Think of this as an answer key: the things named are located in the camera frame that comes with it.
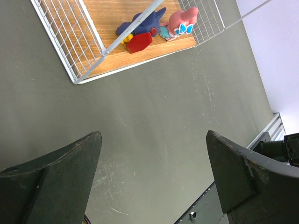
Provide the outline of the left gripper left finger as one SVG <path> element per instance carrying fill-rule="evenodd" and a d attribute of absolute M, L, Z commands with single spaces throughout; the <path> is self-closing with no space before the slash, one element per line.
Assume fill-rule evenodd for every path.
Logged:
<path fill-rule="evenodd" d="M 2 224 L 82 224 L 102 147 L 99 131 L 0 173 Z"/>

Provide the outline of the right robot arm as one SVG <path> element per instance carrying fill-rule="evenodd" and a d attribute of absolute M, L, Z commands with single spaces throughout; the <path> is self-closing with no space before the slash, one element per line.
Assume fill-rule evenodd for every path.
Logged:
<path fill-rule="evenodd" d="M 277 160 L 288 162 L 291 166 L 299 167 L 299 134 L 285 135 L 283 140 L 262 140 L 252 149 L 253 151 Z"/>

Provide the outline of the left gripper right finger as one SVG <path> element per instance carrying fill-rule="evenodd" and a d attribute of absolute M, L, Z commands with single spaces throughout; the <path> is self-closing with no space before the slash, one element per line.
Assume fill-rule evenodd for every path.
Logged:
<path fill-rule="evenodd" d="M 296 140 L 285 137 L 289 163 L 242 147 L 219 133 L 206 134 L 208 156 L 222 212 L 231 224 L 297 224 L 299 159 Z"/>

